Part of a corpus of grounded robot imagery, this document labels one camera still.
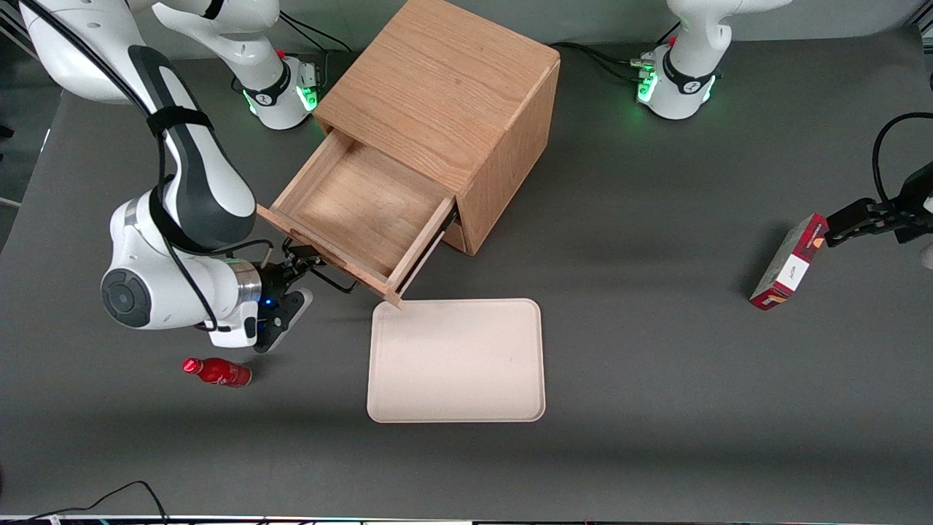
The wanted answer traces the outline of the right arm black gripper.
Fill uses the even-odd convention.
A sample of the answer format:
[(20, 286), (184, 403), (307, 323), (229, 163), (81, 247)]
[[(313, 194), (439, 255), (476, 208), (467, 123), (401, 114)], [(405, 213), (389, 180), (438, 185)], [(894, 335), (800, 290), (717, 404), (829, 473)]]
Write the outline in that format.
[(308, 272), (308, 266), (322, 263), (321, 255), (313, 246), (284, 246), (287, 262), (267, 265), (260, 270), (262, 283), (259, 299), (259, 326), (262, 329), (289, 329), (294, 315), (294, 301), (290, 287)]

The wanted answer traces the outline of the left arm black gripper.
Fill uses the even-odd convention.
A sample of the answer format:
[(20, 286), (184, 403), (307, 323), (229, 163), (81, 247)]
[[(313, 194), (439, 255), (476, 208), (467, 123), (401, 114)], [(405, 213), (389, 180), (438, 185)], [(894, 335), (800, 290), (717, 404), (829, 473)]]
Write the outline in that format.
[[(874, 186), (882, 203), (881, 233), (895, 233), (897, 243), (905, 244), (917, 237), (929, 235), (932, 228), (932, 213), (926, 208), (931, 203), (932, 166), (918, 169), (908, 176), (899, 194), (889, 197), (883, 186), (880, 167), (874, 166)], [(870, 198), (844, 206), (827, 217), (827, 248), (836, 248), (852, 237), (862, 236), (862, 231), (875, 226), (876, 202)]]

